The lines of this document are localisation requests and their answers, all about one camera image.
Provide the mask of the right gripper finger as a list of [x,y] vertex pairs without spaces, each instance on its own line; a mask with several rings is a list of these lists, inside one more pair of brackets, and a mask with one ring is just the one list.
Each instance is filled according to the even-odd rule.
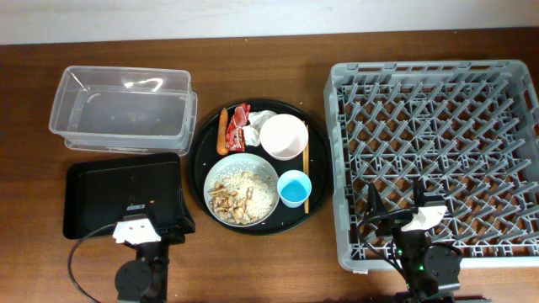
[[367,215],[380,215],[385,214],[386,208],[382,202],[382,198],[379,195],[378,190],[374,183],[368,184],[368,194],[367,194]]
[[414,180],[413,194],[414,205],[416,207],[434,207],[445,205],[445,199],[441,194],[428,192],[418,179]]

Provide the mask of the grey plate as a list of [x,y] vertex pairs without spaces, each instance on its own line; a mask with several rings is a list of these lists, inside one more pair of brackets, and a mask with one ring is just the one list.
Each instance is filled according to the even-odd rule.
[[[255,223],[255,224],[252,224],[252,225],[247,225],[247,226],[236,226],[236,225],[233,225],[233,224],[225,223],[224,221],[220,221],[213,214],[213,212],[210,210],[210,206],[209,206],[209,198],[210,197],[206,193],[206,191],[210,187],[210,183],[212,182],[212,180],[215,177],[218,177],[218,176],[220,176],[222,174],[225,174],[225,173],[231,173],[232,171],[250,171],[250,172],[253,172],[253,173],[265,173],[265,174],[267,174],[267,175],[269,175],[269,176],[271,176],[273,178],[273,180],[274,180],[274,182],[276,184],[276,191],[277,191],[278,175],[277,175],[277,172],[275,171],[275,169],[273,168],[273,166],[268,161],[266,161],[265,159],[263,159],[260,156],[256,156],[256,155],[250,154],[250,153],[232,154],[230,156],[224,157],[221,160],[219,160],[210,169],[210,171],[206,175],[206,179],[205,179],[205,182],[204,182],[202,194],[204,196],[204,201],[205,201],[205,204],[206,204],[208,210],[210,211],[211,215],[213,215],[217,219],[217,221],[221,222],[222,224],[224,224],[226,226],[247,228],[247,227],[256,226],[256,225],[262,223],[263,221],[265,221],[266,219],[268,219],[270,217],[270,215],[275,211],[277,206],[270,213],[270,215],[268,217],[266,217],[265,219],[263,219],[261,222]],[[277,205],[279,204],[279,201],[280,201],[280,196],[278,194]]]

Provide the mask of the blue plastic cup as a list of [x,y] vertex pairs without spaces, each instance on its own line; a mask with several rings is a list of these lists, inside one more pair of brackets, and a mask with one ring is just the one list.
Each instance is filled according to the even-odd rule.
[[277,191],[285,206],[297,208],[309,198],[312,192],[312,183],[304,172],[289,170],[279,177]]

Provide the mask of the wooden chopstick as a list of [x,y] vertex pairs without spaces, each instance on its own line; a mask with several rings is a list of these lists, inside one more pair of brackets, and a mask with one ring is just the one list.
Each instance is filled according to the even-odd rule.
[[[307,137],[307,143],[306,143],[306,146],[303,150],[303,156],[302,156],[302,161],[303,161],[303,172],[309,176],[309,137]],[[306,214],[308,214],[310,212],[309,210],[309,191],[308,191],[308,195],[304,201],[304,211]]]

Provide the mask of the orange carrot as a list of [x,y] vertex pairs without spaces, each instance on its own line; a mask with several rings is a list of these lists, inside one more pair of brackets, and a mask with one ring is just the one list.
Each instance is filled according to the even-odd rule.
[[219,117],[219,124],[218,124],[218,133],[217,133],[217,141],[216,141],[216,152],[221,155],[225,156],[228,154],[227,149],[227,123],[228,123],[228,112],[226,108],[223,108],[220,113]]

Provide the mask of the red snack wrapper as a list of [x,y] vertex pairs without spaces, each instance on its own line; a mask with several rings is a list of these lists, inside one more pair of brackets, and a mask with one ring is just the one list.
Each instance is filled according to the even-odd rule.
[[245,140],[243,127],[248,123],[250,105],[242,103],[236,106],[226,131],[226,148],[230,152],[243,152]]

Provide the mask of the white bowl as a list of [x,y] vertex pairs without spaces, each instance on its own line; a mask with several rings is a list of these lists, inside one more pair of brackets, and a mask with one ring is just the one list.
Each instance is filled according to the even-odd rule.
[[288,161],[304,151],[309,135],[305,123],[296,116],[277,114],[263,124],[259,138],[271,157]]

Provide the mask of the white tissue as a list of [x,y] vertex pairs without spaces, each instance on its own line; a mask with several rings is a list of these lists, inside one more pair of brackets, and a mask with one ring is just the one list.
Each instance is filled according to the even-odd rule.
[[248,123],[243,127],[243,137],[246,146],[260,145],[260,131],[264,123],[275,116],[271,110],[251,112],[248,114]]

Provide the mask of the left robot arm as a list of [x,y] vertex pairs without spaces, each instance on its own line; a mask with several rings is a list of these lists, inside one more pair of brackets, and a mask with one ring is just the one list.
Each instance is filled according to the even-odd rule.
[[170,206],[172,225],[159,228],[158,215],[133,214],[117,222],[113,238],[136,251],[136,257],[116,272],[118,302],[166,302],[168,300],[169,248],[185,243],[195,232],[194,220],[184,198]]

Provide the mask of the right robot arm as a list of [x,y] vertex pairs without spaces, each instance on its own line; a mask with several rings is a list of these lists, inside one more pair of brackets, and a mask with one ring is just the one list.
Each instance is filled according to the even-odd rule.
[[390,241],[390,256],[384,260],[404,279],[407,289],[395,294],[395,302],[454,302],[460,289],[458,275],[462,251],[451,244],[432,242],[426,232],[441,223],[447,211],[443,195],[428,192],[414,181],[414,203],[388,210],[375,184],[367,187],[367,211],[363,226],[373,225],[377,237]]

